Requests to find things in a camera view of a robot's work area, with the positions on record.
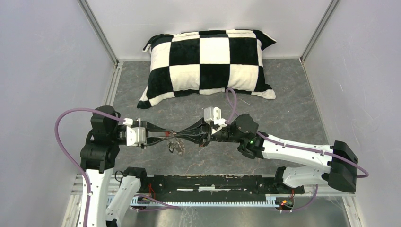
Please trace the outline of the metal key organizer red handle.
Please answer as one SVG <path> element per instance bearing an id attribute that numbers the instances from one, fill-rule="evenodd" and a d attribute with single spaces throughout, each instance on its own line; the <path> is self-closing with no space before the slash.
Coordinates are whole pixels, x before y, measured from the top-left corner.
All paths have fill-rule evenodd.
<path id="1" fill-rule="evenodd" d="M 168 149 L 171 153 L 177 153 L 179 156 L 183 156 L 185 154 L 185 145 L 184 142 L 176 137 L 176 133 L 174 132 L 166 132 L 167 140 L 168 140 Z"/>

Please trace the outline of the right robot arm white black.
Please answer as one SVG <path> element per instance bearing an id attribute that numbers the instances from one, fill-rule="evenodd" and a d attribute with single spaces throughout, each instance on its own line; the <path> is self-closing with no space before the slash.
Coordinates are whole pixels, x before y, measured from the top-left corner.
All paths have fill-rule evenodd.
<path id="1" fill-rule="evenodd" d="M 200 119 L 177 132 L 176 137 L 201 147 L 210 142 L 237 143 L 243 156 L 276 159 L 297 163 L 299 167 L 280 167 L 273 180 L 279 193 L 304 185 L 327 185 L 341 192 L 354 193 L 357 187 L 358 159 L 347 143 L 313 145 L 280 139 L 258 130 L 259 125 L 248 114 L 238 116 L 228 125 L 217 125 Z"/>

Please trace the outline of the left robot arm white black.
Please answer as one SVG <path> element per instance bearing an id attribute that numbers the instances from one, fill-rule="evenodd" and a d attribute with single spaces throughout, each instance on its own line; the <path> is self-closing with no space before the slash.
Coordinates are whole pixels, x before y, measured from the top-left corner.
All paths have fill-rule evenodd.
<path id="1" fill-rule="evenodd" d="M 159 138 L 149 137 L 150 132 L 166 130 L 140 119 L 121 118 L 121 114 L 110 105 L 89 110 L 92 129 L 80 152 L 80 167 L 83 176 L 82 208 L 78 220 L 79 227 L 118 227 L 131 200 L 137 193 L 148 188 L 146 170 L 128 167 L 123 172 L 122 182 L 112 202 L 107 205 L 110 178 L 114 173 L 120 146 L 144 148 L 159 142 Z"/>

